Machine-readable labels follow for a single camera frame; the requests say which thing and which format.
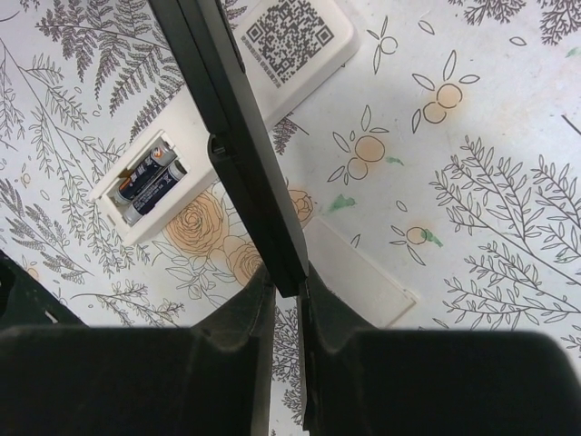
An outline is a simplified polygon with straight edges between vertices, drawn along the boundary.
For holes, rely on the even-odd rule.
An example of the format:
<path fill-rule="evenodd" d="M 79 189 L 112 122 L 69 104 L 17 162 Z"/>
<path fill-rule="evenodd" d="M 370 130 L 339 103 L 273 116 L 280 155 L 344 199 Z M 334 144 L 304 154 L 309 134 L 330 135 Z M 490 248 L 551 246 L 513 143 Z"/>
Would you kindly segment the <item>black remote control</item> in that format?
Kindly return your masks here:
<path fill-rule="evenodd" d="M 153 1 L 156 20 L 206 129 L 208 155 L 284 298 L 305 295 L 307 245 L 218 1 Z"/>

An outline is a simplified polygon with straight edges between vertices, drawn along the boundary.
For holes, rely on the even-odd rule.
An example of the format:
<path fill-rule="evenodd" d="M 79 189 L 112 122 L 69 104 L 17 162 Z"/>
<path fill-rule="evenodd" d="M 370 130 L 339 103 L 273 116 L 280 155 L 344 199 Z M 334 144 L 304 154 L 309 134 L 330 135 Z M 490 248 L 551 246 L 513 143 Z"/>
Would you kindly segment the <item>white remote control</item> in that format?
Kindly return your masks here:
<path fill-rule="evenodd" d="M 333 1 L 261 1 L 234 38 L 268 130 L 358 50 L 353 25 Z M 123 245 L 154 237 L 216 179 L 207 154 L 209 136 L 192 96 L 181 89 L 94 187 L 90 199 Z M 120 205 L 113 194 L 158 138 L 172 148 L 187 174 L 130 226 L 123 214 L 135 199 Z"/>

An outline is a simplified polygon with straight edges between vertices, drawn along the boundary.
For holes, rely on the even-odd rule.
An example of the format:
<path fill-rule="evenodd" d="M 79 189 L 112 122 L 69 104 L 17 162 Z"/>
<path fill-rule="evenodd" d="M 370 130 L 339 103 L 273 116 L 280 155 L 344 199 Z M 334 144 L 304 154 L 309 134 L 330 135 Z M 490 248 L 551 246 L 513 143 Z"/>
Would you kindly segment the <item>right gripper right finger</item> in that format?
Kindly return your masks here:
<path fill-rule="evenodd" d="M 577 435 L 580 384 L 537 332 L 382 330 L 311 272 L 298 298 L 312 435 Z"/>

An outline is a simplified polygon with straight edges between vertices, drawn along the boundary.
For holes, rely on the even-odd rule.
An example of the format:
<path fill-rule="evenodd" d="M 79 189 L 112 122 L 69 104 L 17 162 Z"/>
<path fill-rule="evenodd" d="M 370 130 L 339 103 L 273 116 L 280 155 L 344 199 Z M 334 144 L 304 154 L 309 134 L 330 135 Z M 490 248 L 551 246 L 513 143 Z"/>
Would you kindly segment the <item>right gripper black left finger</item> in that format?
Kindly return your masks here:
<path fill-rule="evenodd" d="M 264 268 L 189 328 L 90 328 L 1 266 L 4 435 L 265 435 L 275 291 Z"/>

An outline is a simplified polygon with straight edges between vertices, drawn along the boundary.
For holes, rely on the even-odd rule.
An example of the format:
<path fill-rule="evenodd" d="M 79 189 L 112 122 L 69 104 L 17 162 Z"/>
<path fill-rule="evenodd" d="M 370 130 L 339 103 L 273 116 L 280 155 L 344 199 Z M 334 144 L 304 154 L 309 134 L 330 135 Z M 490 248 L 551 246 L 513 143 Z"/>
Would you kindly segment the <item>white battery cover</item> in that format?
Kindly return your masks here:
<path fill-rule="evenodd" d="M 310 262 L 327 287 L 354 312 L 379 328 L 394 325 L 417 303 L 372 260 L 320 218 L 304 228 Z"/>

